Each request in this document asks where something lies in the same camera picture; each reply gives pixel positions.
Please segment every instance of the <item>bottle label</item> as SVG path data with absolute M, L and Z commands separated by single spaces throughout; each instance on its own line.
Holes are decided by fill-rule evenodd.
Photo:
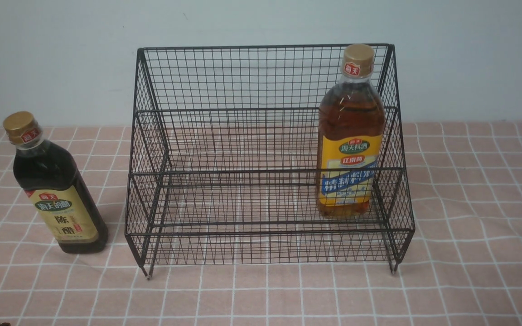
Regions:
M 93 243 L 98 231 L 74 186 L 26 191 L 58 243 Z
M 382 136 L 355 136 L 342 140 L 322 139 L 321 168 L 352 171 L 322 172 L 319 201 L 325 206 L 342 206 L 368 201 Z

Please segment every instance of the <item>two-tier wire shelf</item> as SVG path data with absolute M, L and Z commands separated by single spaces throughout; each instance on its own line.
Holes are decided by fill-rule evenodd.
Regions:
M 125 237 L 147 277 L 155 264 L 397 270 L 415 228 L 393 45 L 371 44 L 387 122 L 369 211 L 317 211 L 317 107 L 346 46 L 138 50 Z

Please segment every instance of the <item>wire basket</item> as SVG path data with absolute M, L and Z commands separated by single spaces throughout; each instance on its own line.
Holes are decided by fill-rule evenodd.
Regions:
M 386 128 L 369 210 L 316 207 L 319 102 L 342 45 L 142 48 L 137 52 L 125 237 L 155 264 L 387 260 L 414 235 L 394 46 L 375 50 Z

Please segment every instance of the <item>vinegar bottle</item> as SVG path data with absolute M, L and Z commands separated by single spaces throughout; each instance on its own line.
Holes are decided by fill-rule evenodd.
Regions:
M 8 116 L 3 127 L 17 148 L 13 175 L 60 248 L 69 254 L 102 251 L 108 240 L 108 228 L 72 155 L 44 139 L 29 112 Z
M 319 105 L 317 208 L 325 218 L 347 218 L 368 211 L 385 127 L 382 101 L 370 83 L 373 49 L 346 47 L 342 76 Z

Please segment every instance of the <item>white wall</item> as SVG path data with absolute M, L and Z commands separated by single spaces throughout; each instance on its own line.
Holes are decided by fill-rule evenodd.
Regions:
M 288 43 L 395 43 L 405 120 L 522 119 L 522 2 L 333 2 L 0 0 L 0 124 L 130 124 L 141 46 Z

